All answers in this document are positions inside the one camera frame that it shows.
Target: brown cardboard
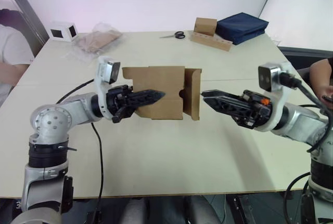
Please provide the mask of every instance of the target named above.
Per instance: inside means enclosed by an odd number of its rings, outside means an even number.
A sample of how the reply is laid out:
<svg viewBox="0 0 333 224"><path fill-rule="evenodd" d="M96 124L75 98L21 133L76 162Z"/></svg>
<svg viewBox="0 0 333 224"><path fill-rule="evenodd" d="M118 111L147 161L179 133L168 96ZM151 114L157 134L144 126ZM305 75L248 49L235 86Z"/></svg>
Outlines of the brown cardboard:
<svg viewBox="0 0 333 224"><path fill-rule="evenodd" d="M123 68L123 77L133 80L134 92L154 89L165 93L156 103L136 110L139 116L156 120L182 120L183 112L199 120L200 76L201 69L185 67Z"/></svg>
<svg viewBox="0 0 333 224"><path fill-rule="evenodd" d="M229 51L233 44L231 41L215 38L201 33L193 33L191 36L191 41L215 47L225 51Z"/></svg>
<svg viewBox="0 0 333 224"><path fill-rule="evenodd" d="M194 32L214 36L216 26L216 19L197 18L194 25Z"/></svg>

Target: floor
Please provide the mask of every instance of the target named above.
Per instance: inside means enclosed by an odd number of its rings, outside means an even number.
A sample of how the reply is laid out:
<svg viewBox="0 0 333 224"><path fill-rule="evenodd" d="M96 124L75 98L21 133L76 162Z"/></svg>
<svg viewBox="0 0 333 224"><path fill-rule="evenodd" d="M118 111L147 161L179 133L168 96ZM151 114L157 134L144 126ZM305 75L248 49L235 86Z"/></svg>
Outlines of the floor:
<svg viewBox="0 0 333 224"><path fill-rule="evenodd" d="M293 191L293 199L288 201L289 216L292 223L300 223L300 191ZM207 201L213 206L220 221L224 217L224 195L205 195ZM255 224L283 224L285 223L282 210L282 197L279 193L256 193L248 195L249 203ZM114 198L103 199L101 204L103 223L118 223L121 213L129 199ZM182 196L156 196L149 197L151 216L147 224L185 224L183 217ZM87 212L93 211L96 200L74 202L73 208L62 216L62 223L84 224ZM11 221L12 205L7 202L1 207L0 224ZM229 206L226 205L226 219L224 224L234 224Z"/></svg>

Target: blue fabric bag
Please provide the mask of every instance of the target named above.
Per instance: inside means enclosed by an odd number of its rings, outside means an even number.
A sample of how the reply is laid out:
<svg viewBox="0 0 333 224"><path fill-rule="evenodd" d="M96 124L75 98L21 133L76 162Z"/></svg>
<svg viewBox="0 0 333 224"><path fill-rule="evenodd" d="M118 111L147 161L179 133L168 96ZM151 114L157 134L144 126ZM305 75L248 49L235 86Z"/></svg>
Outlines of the blue fabric bag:
<svg viewBox="0 0 333 224"><path fill-rule="evenodd" d="M238 45L265 33L268 22L241 12L217 22L216 34Z"/></svg>

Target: black cable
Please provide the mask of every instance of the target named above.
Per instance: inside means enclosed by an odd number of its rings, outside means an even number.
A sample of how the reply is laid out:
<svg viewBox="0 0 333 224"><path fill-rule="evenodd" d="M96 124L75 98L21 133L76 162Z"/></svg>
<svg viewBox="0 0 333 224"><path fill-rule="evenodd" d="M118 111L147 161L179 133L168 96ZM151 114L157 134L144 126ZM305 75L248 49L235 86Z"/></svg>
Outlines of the black cable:
<svg viewBox="0 0 333 224"><path fill-rule="evenodd" d="M312 108L319 108L319 106L316 106L315 104L301 104L300 107L312 107Z"/></svg>
<svg viewBox="0 0 333 224"><path fill-rule="evenodd" d="M94 123L91 123L92 128L98 138L98 142L99 142L99 158L100 158L100 189L99 189L99 195L98 195L98 200L97 200L97 204L96 204L96 208L94 210L94 214L93 214L93 218L92 218L92 222L91 224L95 223L95 218L96 218L96 213L97 210L100 207L100 200L101 200L101 196L102 196L102 190L103 190L103 183L104 183L104 167L103 167L103 153L102 153L102 141L101 138L99 136L98 131L95 128Z"/></svg>
<svg viewBox="0 0 333 224"><path fill-rule="evenodd" d="M298 84L297 87L303 92L303 94L309 98L312 102L314 102L319 108L323 109L328 117L328 125L327 129L324 133L324 135L321 137L320 140L318 140L310 149L307 150L307 152L312 152L316 150L328 137L330 134L332 127L333 127L333 115L331 111L322 103L319 99L317 99L315 96L313 96L302 84Z"/></svg>
<svg viewBox="0 0 333 224"><path fill-rule="evenodd" d="M94 81L94 80L89 80L89 81L87 81L87 82L85 82L85 83L79 85L78 87L72 89L69 93L67 93L67 94L64 95L62 98L60 98L60 99L58 100L57 103L61 103L61 102L63 102L63 101L69 96L69 95L71 95L72 93L76 92L78 89L81 89L82 87L86 86L87 84L92 83L93 81Z"/></svg>
<svg viewBox="0 0 333 224"><path fill-rule="evenodd" d="M288 215L288 210L287 210L287 197L288 197L288 193L290 192L292 186L294 186L294 184L296 182L298 182L300 179L306 177L306 176L309 176L310 175L310 172L307 172L303 175L300 175L299 177L295 178L288 186L286 192L285 192L285 195L283 197L283 214L285 216L285 220L287 222L287 224L292 224L290 219L289 219L289 215Z"/></svg>
<svg viewBox="0 0 333 224"><path fill-rule="evenodd" d="M306 190L308 189L308 186L309 186L309 181L306 181L305 185L304 185L304 188L302 190L302 194L305 194L306 193Z"/></svg>

